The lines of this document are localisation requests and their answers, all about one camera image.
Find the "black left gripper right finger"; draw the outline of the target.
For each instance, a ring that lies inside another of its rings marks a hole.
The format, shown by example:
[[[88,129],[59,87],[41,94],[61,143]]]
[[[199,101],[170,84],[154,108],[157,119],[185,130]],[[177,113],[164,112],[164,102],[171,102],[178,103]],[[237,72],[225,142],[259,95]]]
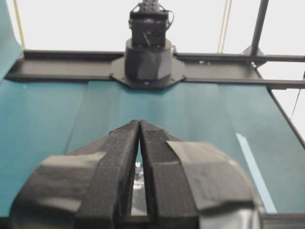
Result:
[[[161,229],[260,229],[264,207],[242,167],[208,142],[140,121],[148,213]]]

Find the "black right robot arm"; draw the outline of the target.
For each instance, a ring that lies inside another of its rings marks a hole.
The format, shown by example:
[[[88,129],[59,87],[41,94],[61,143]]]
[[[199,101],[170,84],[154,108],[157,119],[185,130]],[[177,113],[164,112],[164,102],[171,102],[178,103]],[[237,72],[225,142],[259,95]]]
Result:
[[[183,75],[166,32],[172,20],[156,0],[130,11],[131,38],[112,77],[137,89],[164,89]],[[159,229],[260,229],[264,212],[241,166],[209,142],[185,142],[141,120],[146,206]]]

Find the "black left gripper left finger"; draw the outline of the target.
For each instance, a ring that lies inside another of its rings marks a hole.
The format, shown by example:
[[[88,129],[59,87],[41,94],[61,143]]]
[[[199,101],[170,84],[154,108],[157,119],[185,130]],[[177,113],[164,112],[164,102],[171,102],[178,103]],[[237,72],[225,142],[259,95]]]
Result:
[[[31,173],[10,209],[12,229],[112,229],[131,212],[137,120]]]

